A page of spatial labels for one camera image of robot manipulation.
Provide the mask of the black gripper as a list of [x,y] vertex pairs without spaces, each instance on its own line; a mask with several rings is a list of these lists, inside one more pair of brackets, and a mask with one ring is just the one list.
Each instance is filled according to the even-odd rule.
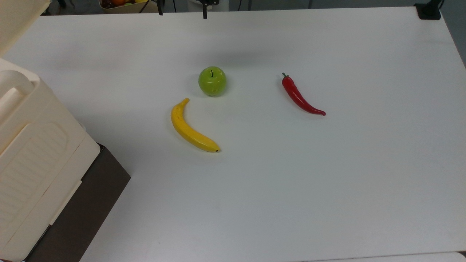
[[[203,5],[203,19],[205,20],[208,18],[208,6],[218,5],[220,3],[219,0],[199,0],[199,2]],[[163,16],[165,9],[165,0],[157,0],[157,8],[159,15]]]

